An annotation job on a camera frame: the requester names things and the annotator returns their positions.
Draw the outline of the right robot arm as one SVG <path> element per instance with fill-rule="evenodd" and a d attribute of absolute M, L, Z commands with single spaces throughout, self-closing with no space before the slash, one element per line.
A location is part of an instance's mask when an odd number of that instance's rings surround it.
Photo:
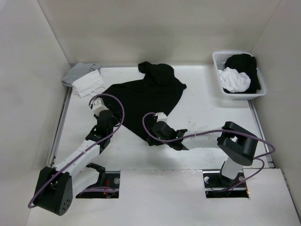
<path fill-rule="evenodd" d="M 218 181 L 224 187 L 231 187 L 242 168 L 252 165 L 258 141 L 256 138 L 245 137 L 245 134 L 252 137 L 254 134 L 234 122 L 226 122 L 222 129 L 238 134 L 214 132 L 197 136 L 196 132 L 187 129 L 174 130 L 166 122 L 159 121 L 149 129 L 151 135 L 147 138 L 147 143 L 150 146 L 162 145 L 162 140 L 167 140 L 166 144 L 177 151 L 197 148 L 221 149 L 228 158 L 221 167 Z"/>

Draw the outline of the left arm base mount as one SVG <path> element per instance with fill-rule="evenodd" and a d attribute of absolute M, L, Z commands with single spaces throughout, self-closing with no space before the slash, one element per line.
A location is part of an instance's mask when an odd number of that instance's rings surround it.
<path fill-rule="evenodd" d="M 86 189 L 89 192 L 80 192 L 76 195 L 77 199 L 114 199 L 119 198 L 120 172 L 106 171 L 105 167 L 95 163 L 86 166 L 92 172 L 97 172 L 97 181 Z"/>

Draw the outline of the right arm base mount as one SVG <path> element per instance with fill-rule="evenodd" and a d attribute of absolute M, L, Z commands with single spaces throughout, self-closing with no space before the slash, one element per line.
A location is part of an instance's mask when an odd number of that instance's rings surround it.
<path fill-rule="evenodd" d="M 232 188 L 245 179 L 239 172 L 234 180 L 228 179 L 218 171 L 203 173 L 206 198 L 249 198 L 246 182 Z"/>

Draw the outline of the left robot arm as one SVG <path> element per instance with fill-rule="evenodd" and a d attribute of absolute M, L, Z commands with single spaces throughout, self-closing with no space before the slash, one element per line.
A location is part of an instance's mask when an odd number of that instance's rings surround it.
<path fill-rule="evenodd" d="M 28 208 L 40 207 L 62 216 L 70 208 L 73 198 L 82 193 L 115 192 L 114 188 L 103 186 L 105 167 L 92 163 L 92 160 L 105 150 L 123 121 L 112 111 L 102 110 L 97 116 L 97 124 L 77 150 L 61 163 L 40 171 Z"/>

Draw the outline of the black tank top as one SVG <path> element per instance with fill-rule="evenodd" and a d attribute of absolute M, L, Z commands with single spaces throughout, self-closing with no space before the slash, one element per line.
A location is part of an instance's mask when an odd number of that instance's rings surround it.
<path fill-rule="evenodd" d="M 123 126 L 146 141 L 148 134 L 143 128 L 143 116 L 149 112 L 169 115 L 187 86 L 175 77 L 173 67 L 167 64 L 143 62 L 138 65 L 138 70 L 145 74 L 143 79 L 113 84 L 104 94 L 113 95 L 122 103 L 125 110 Z"/>

